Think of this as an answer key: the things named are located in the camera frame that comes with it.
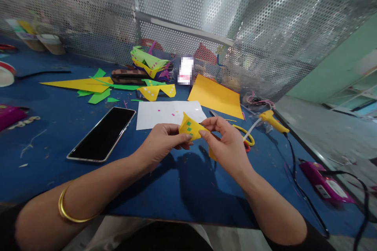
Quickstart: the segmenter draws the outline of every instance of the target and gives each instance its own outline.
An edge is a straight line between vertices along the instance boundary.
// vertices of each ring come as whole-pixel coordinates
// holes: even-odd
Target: blue tabletop
[[[105,164],[91,164],[66,159],[68,153],[113,106],[137,111],[135,91],[113,89],[111,97],[119,102],[102,101],[89,104],[89,96],[77,97],[74,90],[39,84],[59,80],[87,78],[100,67],[110,75],[117,67],[91,58],[66,54],[54,56],[34,52],[23,43],[0,38],[2,43],[20,48],[20,52],[1,60],[13,65],[17,75],[47,70],[70,70],[71,74],[44,74],[25,80],[16,80],[0,88],[0,103],[31,108],[29,116],[40,116],[25,127],[0,132],[0,202],[18,203],[45,190],[77,178],[106,163],[132,154],[150,130],[136,131],[136,117],[122,136]],[[177,86],[174,98],[159,96],[158,101],[187,100],[189,87]],[[210,116],[209,109],[203,107]],[[250,120],[237,120],[247,129]],[[32,142],[32,147],[22,150]],[[321,226],[298,189],[287,169],[292,167],[292,154],[285,137],[273,130],[269,134],[262,128],[252,132],[255,146],[248,153],[250,162],[281,195],[292,203],[320,232]],[[289,135],[296,156],[314,161],[308,152]],[[174,150],[151,174],[144,176],[125,190],[107,208],[115,215],[157,218],[173,221],[199,222],[224,226],[257,228],[251,209],[241,188],[219,165],[208,157],[208,145],[196,140],[190,151]],[[297,181],[308,194],[332,235],[355,236],[363,214],[354,204],[333,207],[314,191],[302,171],[297,169]],[[377,238],[372,225],[364,234]]]

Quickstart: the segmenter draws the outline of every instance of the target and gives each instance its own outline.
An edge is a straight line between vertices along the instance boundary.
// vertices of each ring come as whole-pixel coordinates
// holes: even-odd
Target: gold bangle
[[[59,197],[58,209],[59,209],[59,213],[62,216],[62,218],[66,218],[66,219],[70,220],[71,222],[82,223],[82,222],[88,222],[88,221],[94,219],[95,217],[97,217],[98,215],[100,215],[101,212],[99,212],[97,215],[95,215],[91,218],[85,219],[85,220],[78,220],[78,219],[72,218],[71,216],[67,215],[67,213],[65,212],[64,207],[63,207],[63,200],[64,200],[64,195],[65,195],[68,187],[72,184],[72,182],[73,182],[73,180],[71,180],[68,183],[67,187],[64,188],[64,190],[62,191],[62,194],[60,194],[60,197]]]

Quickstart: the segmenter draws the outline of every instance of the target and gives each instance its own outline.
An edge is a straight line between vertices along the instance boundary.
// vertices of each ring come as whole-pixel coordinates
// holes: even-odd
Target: perforated metal sheet
[[[135,11],[233,39],[233,47],[137,20]],[[197,72],[277,101],[376,11],[375,0],[0,0],[0,32],[15,36],[4,18],[38,13],[41,32],[71,51],[121,65],[149,38],[195,55]],[[214,65],[217,53],[225,67]]]

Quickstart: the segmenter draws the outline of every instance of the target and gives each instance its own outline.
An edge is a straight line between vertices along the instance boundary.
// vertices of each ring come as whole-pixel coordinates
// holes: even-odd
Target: tape roll
[[[16,69],[0,61],[0,87],[5,87],[13,84],[15,82]]]

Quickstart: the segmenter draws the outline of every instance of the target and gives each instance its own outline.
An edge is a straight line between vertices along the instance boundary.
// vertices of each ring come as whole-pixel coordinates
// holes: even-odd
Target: sleeve
[[[267,236],[264,236],[270,245],[272,251],[336,251],[334,247],[316,230],[305,218],[307,226],[307,235],[299,245],[280,245],[271,241]]]
[[[15,224],[19,213],[27,202],[18,204],[0,214],[0,244],[4,250],[21,251],[15,238]]]

